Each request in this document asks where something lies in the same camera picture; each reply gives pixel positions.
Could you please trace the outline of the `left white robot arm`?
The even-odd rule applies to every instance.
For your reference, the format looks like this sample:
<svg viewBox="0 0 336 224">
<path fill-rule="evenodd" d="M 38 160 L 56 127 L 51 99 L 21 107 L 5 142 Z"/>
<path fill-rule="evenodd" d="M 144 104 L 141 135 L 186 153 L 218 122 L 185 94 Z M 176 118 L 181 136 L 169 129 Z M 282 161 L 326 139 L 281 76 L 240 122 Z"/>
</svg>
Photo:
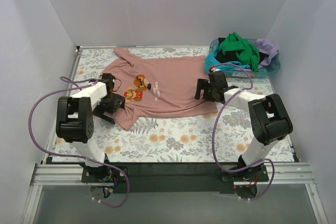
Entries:
<svg viewBox="0 0 336 224">
<path fill-rule="evenodd" d="M 85 159 L 83 167 L 88 174 L 101 182 L 111 178 L 112 170 L 105 165 L 109 162 L 107 155 L 92 138 L 93 117 L 115 124 L 113 115 L 125 105 L 125 98 L 114 89 L 116 80 L 112 74 L 104 73 L 93 86 L 70 97 L 61 97 L 57 104 L 57 136 L 75 147 Z"/>
</svg>

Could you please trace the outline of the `pink printed t shirt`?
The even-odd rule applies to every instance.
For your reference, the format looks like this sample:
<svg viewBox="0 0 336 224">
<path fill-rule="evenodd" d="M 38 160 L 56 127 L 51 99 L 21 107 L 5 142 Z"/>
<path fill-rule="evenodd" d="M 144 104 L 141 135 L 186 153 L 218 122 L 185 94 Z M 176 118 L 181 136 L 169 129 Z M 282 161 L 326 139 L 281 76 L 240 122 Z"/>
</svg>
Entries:
<svg viewBox="0 0 336 224">
<path fill-rule="evenodd" d="M 194 98 L 198 79 L 206 79 L 205 56 L 143 59 L 115 48 L 118 58 L 103 73 L 118 79 L 117 94 L 125 98 L 114 120 L 129 130 L 139 117 L 180 118 L 217 112 L 214 102 Z"/>
</svg>

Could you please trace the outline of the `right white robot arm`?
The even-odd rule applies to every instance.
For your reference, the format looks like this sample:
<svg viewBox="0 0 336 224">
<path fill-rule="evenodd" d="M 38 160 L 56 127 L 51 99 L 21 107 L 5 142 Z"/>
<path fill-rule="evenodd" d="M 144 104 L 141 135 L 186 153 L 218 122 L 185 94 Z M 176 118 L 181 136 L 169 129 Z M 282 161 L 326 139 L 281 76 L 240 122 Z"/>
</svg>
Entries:
<svg viewBox="0 0 336 224">
<path fill-rule="evenodd" d="M 249 92 L 249 88 L 240 89 L 229 86 L 224 73 L 214 69 L 208 79 L 198 79 L 195 99 L 223 104 L 218 112 L 212 131 L 212 154 L 219 170 L 225 175 L 237 174 L 240 177 L 259 171 L 271 149 L 287 135 L 292 133 L 293 124 L 278 94 L 260 95 Z M 237 165 L 231 169 L 222 166 L 216 156 L 215 134 L 221 113 L 226 106 L 232 105 L 249 113 L 253 140 L 250 146 L 238 158 Z"/>
</svg>

